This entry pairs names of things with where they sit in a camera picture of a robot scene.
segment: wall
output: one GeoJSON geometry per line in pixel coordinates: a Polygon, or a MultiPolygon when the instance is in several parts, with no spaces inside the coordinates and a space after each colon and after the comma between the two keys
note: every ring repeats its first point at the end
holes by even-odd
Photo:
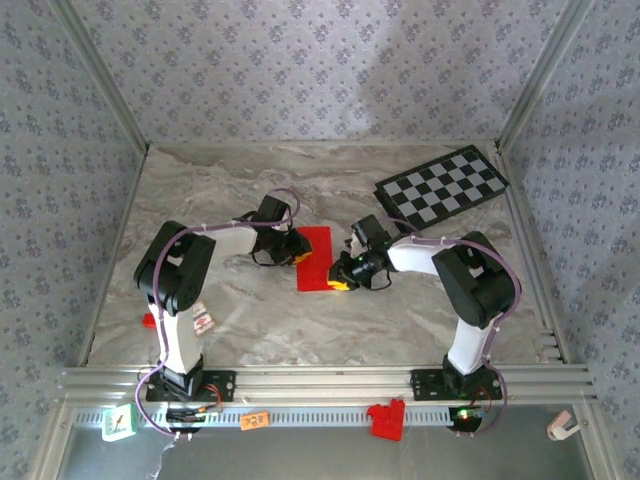
{"type": "Polygon", "coordinates": [[[565,0],[74,0],[153,142],[497,138],[565,0]]]}
{"type": "Polygon", "coordinates": [[[640,6],[595,2],[508,158],[629,476],[640,478],[640,6]]]}
{"type": "Polygon", "coordinates": [[[139,156],[44,0],[1,2],[0,478],[78,356],[139,156]]]}

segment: white tag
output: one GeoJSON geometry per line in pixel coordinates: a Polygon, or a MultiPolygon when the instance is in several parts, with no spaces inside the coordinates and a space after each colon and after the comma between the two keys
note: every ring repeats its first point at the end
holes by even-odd
{"type": "Polygon", "coordinates": [[[196,332],[196,337],[214,327],[215,324],[216,322],[209,314],[204,302],[202,300],[196,301],[193,304],[193,329],[196,332]]]}

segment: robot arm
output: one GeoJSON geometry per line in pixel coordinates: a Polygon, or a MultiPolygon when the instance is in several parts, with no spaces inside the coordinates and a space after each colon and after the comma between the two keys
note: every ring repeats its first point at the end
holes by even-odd
{"type": "MultiPolygon", "coordinates": [[[[249,212],[236,220],[278,222],[290,211],[286,202],[267,195],[257,211],[249,212]]],[[[165,366],[159,372],[161,379],[178,396],[188,399],[200,387],[203,367],[201,347],[193,328],[192,306],[200,296],[211,259],[251,254],[257,263],[255,254],[266,251],[273,261],[270,265],[291,265],[309,255],[311,245],[291,225],[237,226],[205,231],[202,234],[187,233],[169,249],[167,258],[162,263],[158,278],[161,305],[156,305],[153,275],[158,257],[167,243],[186,228],[174,221],[162,225],[138,265],[134,281],[145,295],[149,310],[156,319],[161,358],[166,358],[165,366]],[[159,307],[165,311],[163,318],[160,318],[159,307]]]]}
{"type": "MultiPolygon", "coordinates": [[[[461,395],[475,390],[474,374],[483,368],[482,352],[491,324],[515,300],[515,286],[504,267],[465,245],[426,245],[404,235],[392,239],[373,215],[352,229],[354,235],[347,244],[356,243],[357,255],[342,252],[331,267],[329,283],[340,290],[370,289],[371,278],[382,270],[437,275],[458,314],[455,338],[443,361],[445,381],[461,395]]],[[[463,240],[495,252],[480,232],[471,232],[463,240]]]]}

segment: small card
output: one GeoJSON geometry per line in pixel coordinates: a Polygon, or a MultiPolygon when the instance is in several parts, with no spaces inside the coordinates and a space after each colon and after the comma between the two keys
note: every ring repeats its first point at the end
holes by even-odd
{"type": "Polygon", "coordinates": [[[202,300],[197,300],[193,304],[193,329],[196,332],[196,337],[199,337],[204,332],[214,327],[216,321],[213,319],[207,307],[202,300]]]}
{"type": "Polygon", "coordinates": [[[269,412],[247,413],[240,417],[240,430],[253,430],[271,425],[269,412]]]}

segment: red object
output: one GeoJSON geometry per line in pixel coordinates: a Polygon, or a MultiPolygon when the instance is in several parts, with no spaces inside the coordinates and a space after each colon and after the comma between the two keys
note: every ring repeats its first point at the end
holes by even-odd
{"type": "Polygon", "coordinates": [[[367,409],[367,416],[373,417],[371,435],[388,438],[399,442],[402,440],[404,426],[404,401],[391,400],[391,405],[374,405],[367,409]]]}
{"type": "Polygon", "coordinates": [[[142,317],[142,326],[147,328],[156,328],[156,319],[153,318],[153,314],[145,313],[142,317]]]}
{"type": "Polygon", "coordinates": [[[329,269],[333,264],[333,247],[331,245],[331,228],[298,227],[304,235],[313,253],[296,265],[299,292],[318,292],[333,290],[327,285],[329,269]]]}

